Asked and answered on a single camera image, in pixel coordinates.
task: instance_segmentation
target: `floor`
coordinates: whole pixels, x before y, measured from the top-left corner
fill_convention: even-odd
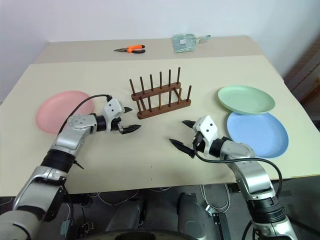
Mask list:
[[[118,203],[135,193],[136,190],[105,192],[101,194],[101,197],[109,203]],[[176,231],[178,225],[176,205],[180,193],[196,193],[198,202],[205,208],[199,186],[171,187],[169,190],[162,192],[140,189],[137,196],[142,197],[147,202],[147,215],[144,228]],[[226,201],[226,192],[222,184],[207,185],[206,195],[213,205],[221,206]],[[1,198],[0,203],[5,203],[9,199],[7,197]],[[232,193],[230,199],[231,205],[226,215],[231,239],[239,240],[246,224],[250,220],[250,215],[241,193]],[[310,227],[320,230],[320,176],[285,181],[280,201],[288,215]],[[13,201],[2,205],[0,212],[3,213],[10,210],[12,203]],[[95,223],[95,231],[103,232],[117,208],[118,206],[109,206],[98,197],[94,197],[92,206],[85,208],[84,212],[85,217]],[[67,215],[68,207],[63,204],[53,221],[42,224],[37,239],[63,240],[64,236],[60,235],[60,229]],[[74,219],[79,219],[79,221],[83,219],[81,209],[77,205],[74,206]],[[300,240],[317,239],[311,233],[298,227],[293,227]],[[246,239],[251,239],[251,233],[248,234]]]

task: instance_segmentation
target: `plate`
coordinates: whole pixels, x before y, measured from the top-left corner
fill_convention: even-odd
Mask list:
[[[218,97],[227,109],[245,115],[265,114],[276,105],[268,93],[252,86],[226,86],[219,90]]]
[[[282,123],[270,113],[242,115],[231,113],[227,120],[231,139],[249,145],[260,158],[276,158],[288,148],[289,137]]]
[[[38,109],[35,116],[36,125],[42,131],[57,134],[69,114],[88,97],[89,95],[82,91],[65,91],[52,96]],[[93,109],[94,103],[90,99],[75,114],[91,114]]]

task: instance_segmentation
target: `pink plate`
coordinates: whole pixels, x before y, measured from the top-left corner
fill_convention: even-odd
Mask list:
[[[45,101],[36,113],[38,128],[50,134],[57,134],[61,125],[76,106],[89,96],[82,91],[64,91]],[[75,114],[91,114],[94,103],[90,99]]]

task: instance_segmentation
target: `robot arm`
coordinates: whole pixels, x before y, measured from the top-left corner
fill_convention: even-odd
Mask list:
[[[140,125],[123,127],[120,116],[131,111],[110,97],[103,114],[73,115],[58,134],[40,166],[21,189],[13,210],[0,216],[0,239],[34,239],[41,222],[53,220],[65,201],[64,184],[68,172],[89,134],[119,130],[122,134],[137,130]]]
[[[233,142],[227,137],[218,138],[218,129],[210,116],[201,117],[196,122],[187,120],[183,123],[196,132],[193,149],[174,139],[170,139],[171,143],[192,158],[196,151],[199,151],[207,157],[211,155],[220,158],[221,162],[227,162],[227,166],[235,175],[259,237],[262,240],[297,240],[267,172],[256,160],[249,160],[256,157],[252,148],[244,143]]]

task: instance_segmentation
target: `beige tabletop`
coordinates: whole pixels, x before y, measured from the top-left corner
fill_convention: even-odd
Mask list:
[[[42,162],[55,136],[37,128],[37,110],[51,96],[68,90],[83,91],[89,95],[111,94],[124,106],[133,109],[123,115],[123,123],[142,125],[137,131],[126,135],[98,132],[87,137],[77,158],[84,170],[74,166],[66,182],[72,194],[234,182],[233,173],[225,164],[191,159],[169,142],[169,138],[173,138],[191,147],[195,133],[181,121],[196,121],[204,115],[212,117],[220,137],[228,136],[226,122],[230,112],[219,103],[217,91],[233,84],[259,88],[274,98],[276,105],[271,114],[282,122],[289,135],[287,151],[272,160],[279,166],[284,178],[318,175],[319,132],[274,67],[259,50],[252,50],[256,45],[249,38],[240,37],[238,42],[234,38],[231,46],[240,48],[244,39],[252,46],[252,53],[249,49],[247,55],[221,56],[220,53],[204,52],[202,56],[181,55],[181,58],[173,58],[174,53],[170,53],[167,59],[151,54],[139,59],[139,54],[118,52],[124,59],[103,60],[91,56],[90,60],[84,61],[86,54],[80,56],[78,53],[81,60],[74,59],[72,62],[49,53],[39,56],[37,63],[28,67],[0,107],[0,196],[15,196],[34,168]],[[224,49],[227,40],[221,38],[214,47]],[[194,54],[202,47],[209,48],[214,41],[199,45]],[[135,40],[132,44],[135,43],[143,44],[142,40]],[[232,54],[232,49],[228,49],[229,52],[225,50],[226,55]],[[152,49],[148,47],[147,51],[152,52]],[[187,96],[189,85],[192,85],[191,106],[139,120],[137,105],[131,100],[129,79],[139,91],[139,76],[145,79],[145,88],[149,88],[147,79],[149,74],[153,74],[153,84],[158,86],[159,71],[162,71],[165,84],[168,69],[171,69],[174,79],[178,67],[181,67],[183,99]],[[152,98],[151,102],[155,106],[157,97]],[[94,111],[101,113],[104,104],[103,98],[95,99]],[[267,164],[263,166],[272,179],[277,178],[272,167]]]

